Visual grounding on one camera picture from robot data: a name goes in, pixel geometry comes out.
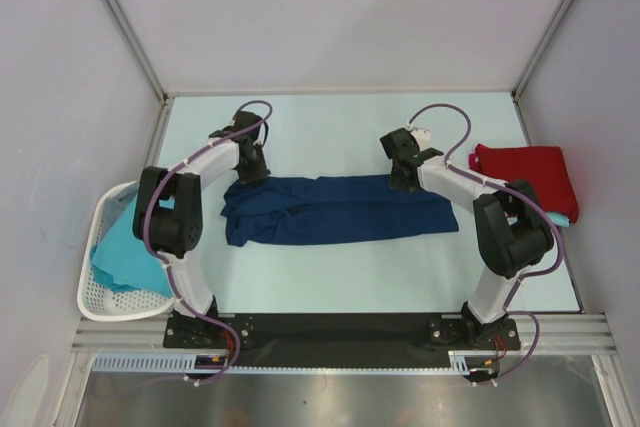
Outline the navy blue t shirt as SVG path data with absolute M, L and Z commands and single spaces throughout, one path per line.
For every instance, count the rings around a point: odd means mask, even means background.
M 451 202 L 390 187 L 387 175 L 269 177 L 224 194 L 227 243 L 316 246 L 456 233 Z

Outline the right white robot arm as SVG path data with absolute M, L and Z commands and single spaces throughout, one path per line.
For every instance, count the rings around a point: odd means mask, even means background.
M 391 161 L 391 187 L 430 192 L 473 216 L 484 268 L 470 299 L 463 304 L 461 335 L 473 348 L 493 341 L 507 317 L 523 276 L 554 247 L 531 184 L 482 177 L 452 163 L 429 145 L 424 129 L 396 129 L 380 138 Z

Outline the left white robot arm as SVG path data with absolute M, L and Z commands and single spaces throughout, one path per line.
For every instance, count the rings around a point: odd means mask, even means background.
M 215 296 L 207 286 L 204 269 L 187 259 L 204 231 L 202 194 L 214 181 L 234 171 L 243 185 L 256 187 L 270 175 L 263 147 L 268 137 L 271 105 L 261 116 L 243 104 L 231 124 L 209 135 L 207 142 L 171 169 L 150 166 L 138 182 L 133 216 L 133 234 L 144 243 L 165 273 L 174 310 L 189 316 L 186 334 L 197 345 L 214 344 L 221 334 L 221 322 L 210 309 Z

